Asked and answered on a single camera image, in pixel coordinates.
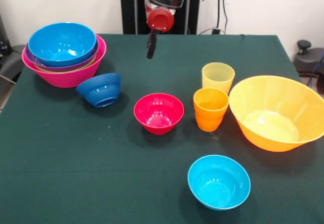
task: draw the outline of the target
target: cup rim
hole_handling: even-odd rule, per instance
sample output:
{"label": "cup rim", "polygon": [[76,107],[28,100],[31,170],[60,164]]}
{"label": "cup rim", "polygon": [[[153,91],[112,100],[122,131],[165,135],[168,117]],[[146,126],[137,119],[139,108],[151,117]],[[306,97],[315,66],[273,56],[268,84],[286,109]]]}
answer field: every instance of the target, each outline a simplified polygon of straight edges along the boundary
{"label": "cup rim", "polygon": [[[216,81],[216,80],[212,80],[212,79],[208,78],[208,77],[205,75],[204,71],[205,71],[205,69],[206,69],[207,66],[212,65],[212,64],[218,64],[218,65],[219,65],[219,64],[222,64],[222,65],[227,66],[227,67],[228,67],[228,68],[233,72],[233,76],[232,76],[230,79],[226,80],[226,81]],[[202,74],[202,76],[203,76],[205,79],[207,79],[207,80],[209,80],[209,81],[212,81],[212,82],[217,82],[217,83],[228,83],[229,81],[234,80],[234,78],[235,78],[235,70],[233,69],[233,67],[231,67],[230,65],[228,65],[228,64],[226,64],[226,63],[223,63],[223,62],[210,62],[210,63],[208,63],[208,64],[205,64],[204,67],[203,67],[202,70],[201,70],[201,74]]]}
{"label": "cup rim", "polygon": [[[196,102],[195,96],[196,96],[196,94],[197,94],[198,92],[200,92],[200,91],[202,91],[202,90],[206,90],[206,89],[216,90],[216,91],[219,91],[219,92],[223,93],[224,95],[226,95],[226,98],[227,98],[227,104],[226,104],[224,107],[220,108],[220,109],[206,109],[206,108],[203,108],[202,106],[200,106],[200,105]],[[228,108],[228,105],[229,105],[229,96],[228,96],[227,93],[224,92],[223,90],[220,90],[220,89],[217,89],[217,88],[214,88],[214,87],[203,87],[203,88],[197,90],[197,91],[194,93],[194,95],[193,95],[193,101],[194,101],[194,103],[195,103],[199,108],[201,108],[201,109],[203,109],[203,110],[206,110],[206,111],[209,111],[209,112],[219,112],[219,111],[222,111],[222,110]]]}

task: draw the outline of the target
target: purple bowl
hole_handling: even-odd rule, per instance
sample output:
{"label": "purple bowl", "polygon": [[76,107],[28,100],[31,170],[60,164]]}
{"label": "purple bowl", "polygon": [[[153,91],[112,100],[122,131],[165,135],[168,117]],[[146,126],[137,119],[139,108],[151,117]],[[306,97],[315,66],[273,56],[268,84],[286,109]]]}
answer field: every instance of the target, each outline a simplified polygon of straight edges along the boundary
{"label": "purple bowl", "polygon": [[98,41],[96,41],[96,44],[95,44],[95,47],[94,47],[94,54],[86,59],[85,61],[82,61],[78,64],[75,64],[75,65],[71,65],[71,66],[62,66],[62,67],[52,67],[52,66],[46,66],[44,65],[43,63],[41,63],[33,54],[32,52],[29,50],[29,47],[28,47],[28,43],[25,47],[25,52],[26,52],[26,56],[27,58],[33,63],[35,64],[37,67],[45,70],[45,71],[53,71],[53,72],[62,72],[62,71],[72,71],[72,70],[76,70],[78,68],[81,68],[83,66],[86,66],[88,65],[93,59],[94,57],[96,56],[97,52],[98,52]]}

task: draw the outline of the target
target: table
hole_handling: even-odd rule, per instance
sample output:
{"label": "table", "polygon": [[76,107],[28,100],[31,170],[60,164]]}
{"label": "table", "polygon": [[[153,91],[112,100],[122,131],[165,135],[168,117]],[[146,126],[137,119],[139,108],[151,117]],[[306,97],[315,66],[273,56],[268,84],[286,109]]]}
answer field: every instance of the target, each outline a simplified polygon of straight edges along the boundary
{"label": "table", "polygon": [[[48,85],[25,68],[0,114],[0,223],[323,223],[323,139],[285,153],[242,135],[230,109],[219,129],[196,126],[192,96],[201,68],[230,64],[233,84],[270,74],[299,80],[276,36],[161,35],[146,59],[147,36],[103,35],[97,74],[119,72],[121,95],[95,109],[75,89]],[[177,96],[185,116],[165,136],[133,116],[142,96]],[[238,208],[211,211],[187,185],[197,158],[221,154],[245,167],[252,188]]]}

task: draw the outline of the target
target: orange cup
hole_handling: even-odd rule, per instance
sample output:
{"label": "orange cup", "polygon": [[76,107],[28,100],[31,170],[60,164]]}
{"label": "orange cup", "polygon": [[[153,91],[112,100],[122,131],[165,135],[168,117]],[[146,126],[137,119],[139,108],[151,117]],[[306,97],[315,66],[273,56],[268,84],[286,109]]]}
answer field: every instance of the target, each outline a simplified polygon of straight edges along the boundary
{"label": "orange cup", "polygon": [[193,96],[198,127],[206,132],[215,131],[221,124],[229,103],[228,95],[222,90],[204,87]]}

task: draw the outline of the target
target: dark blue bowl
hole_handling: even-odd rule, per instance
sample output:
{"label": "dark blue bowl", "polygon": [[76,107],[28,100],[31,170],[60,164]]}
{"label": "dark blue bowl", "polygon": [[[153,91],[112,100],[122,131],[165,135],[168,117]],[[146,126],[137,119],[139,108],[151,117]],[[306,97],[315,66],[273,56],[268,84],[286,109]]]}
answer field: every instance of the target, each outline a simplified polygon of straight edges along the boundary
{"label": "dark blue bowl", "polygon": [[76,91],[96,108],[105,107],[117,101],[120,74],[107,73],[90,78],[77,86]]}

